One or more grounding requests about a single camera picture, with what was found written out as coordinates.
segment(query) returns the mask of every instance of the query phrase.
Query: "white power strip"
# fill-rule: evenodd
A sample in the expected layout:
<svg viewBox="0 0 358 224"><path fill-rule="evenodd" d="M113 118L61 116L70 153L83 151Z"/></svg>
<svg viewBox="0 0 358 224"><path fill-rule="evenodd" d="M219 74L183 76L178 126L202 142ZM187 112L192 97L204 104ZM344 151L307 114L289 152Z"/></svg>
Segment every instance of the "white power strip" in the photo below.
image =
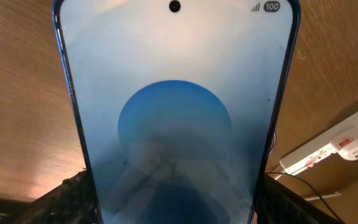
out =
<svg viewBox="0 0 358 224"><path fill-rule="evenodd" d="M297 175L329 155L337 153L337 149L330 142L347 129L358 131L358 112L281 159L281 166L287 174Z"/></svg>

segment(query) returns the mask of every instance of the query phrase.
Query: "blue phone frame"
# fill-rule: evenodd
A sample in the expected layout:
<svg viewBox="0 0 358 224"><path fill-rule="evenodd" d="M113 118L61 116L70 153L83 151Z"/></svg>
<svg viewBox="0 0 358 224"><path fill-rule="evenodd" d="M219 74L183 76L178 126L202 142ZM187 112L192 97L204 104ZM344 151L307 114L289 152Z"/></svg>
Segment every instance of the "blue phone frame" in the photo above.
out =
<svg viewBox="0 0 358 224"><path fill-rule="evenodd" d="M62 25L60 23L60 7L62 6L63 1L64 0L55 0L53 7L52 7L52 20L53 20L53 24L55 27L55 33L56 33L56 39L58 42L60 58L62 59L63 70L64 70L65 77L66 77L66 83L67 83L67 88L68 88L68 92L69 92L69 96L70 96L71 107L73 108L74 119L75 119L75 123L77 126L78 135L80 137L80 144L81 144L82 152L83 152L84 159L85 159L86 169L88 171L86 176L88 178L88 181L92 182L93 192L96 196L95 203L96 203L96 207L98 208L97 209L98 220L99 220L100 224L103 224L104 222L103 222L102 216L101 216L98 194L97 194L96 186L95 186L94 179L93 179L92 168L91 168L91 164L90 164L90 160L89 160L88 150L86 148L86 143L85 143L85 135L84 135L82 124L81 124L80 112L79 112L77 101L76 101L75 90L74 90L74 86L73 86L73 79L71 77L70 66L68 64L68 56L67 56L67 51L66 51L66 47L65 47L63 33L62 33ZM288 72L290 69L291 59L292 59L293 51L295 48L296 37L298 35L298 29L299 29L299 25L300 25L301 11L300 11L300 4L299 4L298 0L287 0L287 1L291 4L292 13L293 13L290 38L288 39L287 51L285 52L285 58L284 58L283 68L282 68L282 72L281 72L281 76L280 76L280 81L278 84L276 99L275 99L275 103L274 103L274 107L273 107L272 118L270 120L270 125L269 125L267 138L266 138L266 142L265 142L264 153L262 156L262 162L261 162L260 168L259 168L257 184L255 186L255 193L254 193L253 200L252 200L253 204L255 203L255 201L254 201L255 198L259 194L259 187L261 184L263 184L262 179L263 179L263 176L265 173L267 159L269 157L269 149L270 149L270 145L271 145L271 142L273 139L275 126L277 123L278 112L280 111L281 102L282 102L282 99L284 96L285 84L287 82ZM249 219L247 222L248 224L252 223L253 217L254 217L254 208L252 206L251 210L250 210Z"/></svg>

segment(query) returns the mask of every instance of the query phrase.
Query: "black cable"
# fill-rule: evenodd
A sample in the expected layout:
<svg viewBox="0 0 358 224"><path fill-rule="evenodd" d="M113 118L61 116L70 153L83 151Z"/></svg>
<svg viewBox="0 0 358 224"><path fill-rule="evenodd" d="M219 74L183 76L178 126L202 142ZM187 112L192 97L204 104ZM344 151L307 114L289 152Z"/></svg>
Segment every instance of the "black cable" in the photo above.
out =
<svg viewBox="0 0 358 224"><path fill-rule="evenodd" d="M309 186L314 193L320 198L320 200L325 204L325 206L328 208L328 210L341 222L341 223L345 223L335 212L334 210L327 204L327 202L324 200L324 198L321 196L321 194L314 188L311 186L311 184L307 183L307 181L303 180L302 178L299 178L297 176L291 175L291 174L286 174L286 173L280 173L280 172L267 172L266 174L280 174L280 175L287 175L289 177L294 177L300 181L302 181L303 183L305 183L307 186Z"/></svg>

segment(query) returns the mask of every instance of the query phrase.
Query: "phone screen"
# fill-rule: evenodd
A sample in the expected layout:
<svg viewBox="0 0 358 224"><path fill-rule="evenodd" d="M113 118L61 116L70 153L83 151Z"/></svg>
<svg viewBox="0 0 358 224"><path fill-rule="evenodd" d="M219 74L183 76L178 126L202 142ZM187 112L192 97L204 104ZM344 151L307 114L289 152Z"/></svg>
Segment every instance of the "phone screen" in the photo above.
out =
<svg viewBox="0 0 358 224"><path fill-rule="evenodd" d="M58 4L103 222L249 222L295 38L293 4Z"/></svg>

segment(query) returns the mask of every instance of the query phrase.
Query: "wooden floor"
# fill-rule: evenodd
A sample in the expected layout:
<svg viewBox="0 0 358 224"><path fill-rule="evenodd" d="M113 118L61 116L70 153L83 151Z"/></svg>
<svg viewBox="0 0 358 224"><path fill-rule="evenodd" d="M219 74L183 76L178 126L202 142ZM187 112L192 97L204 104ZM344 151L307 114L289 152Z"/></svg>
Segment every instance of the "wooden floor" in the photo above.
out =
<svg viewBox="0 0 358 224"><path fill-rule="evenodd" d="M301 0L269 165L358 110L358 2ZM53 31L52 0L0 0L0 197L31 201L85 167ZM323 193L358 180L339 156L300 174ZM280 179L300 195L311 190Z"/></svg>

